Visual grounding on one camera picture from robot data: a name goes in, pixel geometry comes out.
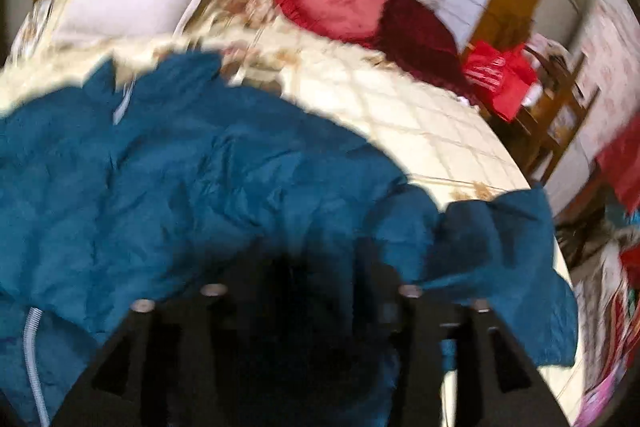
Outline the red shopping bag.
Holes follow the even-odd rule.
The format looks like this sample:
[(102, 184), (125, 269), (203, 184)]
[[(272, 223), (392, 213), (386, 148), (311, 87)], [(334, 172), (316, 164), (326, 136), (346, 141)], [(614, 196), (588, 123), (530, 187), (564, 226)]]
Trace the red shopping bag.
[(511, 123), (529, 89), (537, 83), (538, 64), (525, 44), (500, 51), (486, 42), (477, 42), (468, 46), (462, 70), (484, 108)]

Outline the teal blue padded jacket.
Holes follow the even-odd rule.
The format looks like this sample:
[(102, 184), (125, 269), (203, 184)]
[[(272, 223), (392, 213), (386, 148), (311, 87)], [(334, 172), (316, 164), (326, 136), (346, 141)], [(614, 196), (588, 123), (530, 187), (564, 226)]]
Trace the teal blue padded jacket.
[(130, 92), (101, 63), (1, 120), (1, 393), (54, 413), (134, 300), (285, 254), (356, 335), (372, 259), (466, 303), (485, 297), (539, 366), (571, 366), (575, 297), (554, 270), (544, 191), (444, 210), (351, 130), (252, 87), (217, 54), (164, 60)]

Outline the wooden chair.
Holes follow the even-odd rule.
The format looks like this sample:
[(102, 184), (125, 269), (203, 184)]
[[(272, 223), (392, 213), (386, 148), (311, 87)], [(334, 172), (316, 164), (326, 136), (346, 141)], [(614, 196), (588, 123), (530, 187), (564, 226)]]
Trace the wooden chair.
[(600, 89), (594, 89), (588, 100), (582, 96), (577, 80), (587, 62), (583, 52), (570, 69), (532, 47), (524, 50), (539, 62), (555, 89), (543, 90), (537, 102), (522, 106), (510, 123), (491, 117), (489, 124), (526, 180), (546, 184), (598, 101)]

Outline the cream floral checked bedsheet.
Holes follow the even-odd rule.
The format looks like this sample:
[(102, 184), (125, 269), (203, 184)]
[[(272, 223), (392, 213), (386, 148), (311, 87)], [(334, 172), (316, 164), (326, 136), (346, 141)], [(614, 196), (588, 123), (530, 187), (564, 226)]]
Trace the cream floral checked bedsheet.
[[(271, 0), (201, 0), (179, 35), (57, 43), (53, 33), (70, 0), (38, 0), (18, 30), (1, 71), (1, 119), (22, 104), (81, 86), (104, 61), (116, 86), (137, 80), (176, 54), (208, 52), (230, 87), (252, 87), (366, 139), (390, 158), (440, 210), (529, 190), (506, 148), (455, 94), (419, 82), (378, 51), (302, 30)], [(573, 365), (539, 366), (570, 421), (585, 387), (578, 326)]]

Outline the dark red fuzzy cushion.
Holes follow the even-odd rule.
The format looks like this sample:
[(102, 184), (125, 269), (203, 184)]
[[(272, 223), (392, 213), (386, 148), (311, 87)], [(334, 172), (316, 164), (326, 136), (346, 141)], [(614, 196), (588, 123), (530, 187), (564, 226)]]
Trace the dark red fuzzy cushion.
[(463, 75), (454, 36), (420, 0), (386, 0), (375, 45), (419, 82), (452, 91), (471, 104), (478, 102)]

